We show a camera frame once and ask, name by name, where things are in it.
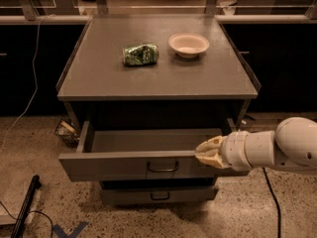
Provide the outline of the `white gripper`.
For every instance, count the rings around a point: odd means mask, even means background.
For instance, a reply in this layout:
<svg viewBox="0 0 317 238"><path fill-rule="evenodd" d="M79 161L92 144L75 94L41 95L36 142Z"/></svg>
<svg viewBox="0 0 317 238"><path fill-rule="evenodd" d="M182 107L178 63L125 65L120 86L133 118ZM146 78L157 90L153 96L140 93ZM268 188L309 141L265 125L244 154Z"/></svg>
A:
<svg viewBox="0 0 317 238"><path fill-rule="evenodd" d="M247 131L232 132L226 136L216 136L196 148L197 152L218 150L220 147L221 156L218 153L207 155L206 153L196 154L196 159L207 166L216 169L227 169L230 167L236 172L250 171L253 167L248 161L246 154L247 138L250 135Z"/></svg>

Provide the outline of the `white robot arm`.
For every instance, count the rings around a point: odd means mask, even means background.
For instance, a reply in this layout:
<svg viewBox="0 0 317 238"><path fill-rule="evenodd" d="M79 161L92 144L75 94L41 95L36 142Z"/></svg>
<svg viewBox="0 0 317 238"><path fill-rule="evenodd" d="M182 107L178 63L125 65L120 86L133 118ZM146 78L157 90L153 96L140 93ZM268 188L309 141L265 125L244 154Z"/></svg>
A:
<svg viewBox="0 0 317 238"><path fill-rule="evenodd" d="M317 123L291 117L275 130L232 132L201 143L196 159L205 165L236 172L270 168L280 172L317 174Z"/></svg>

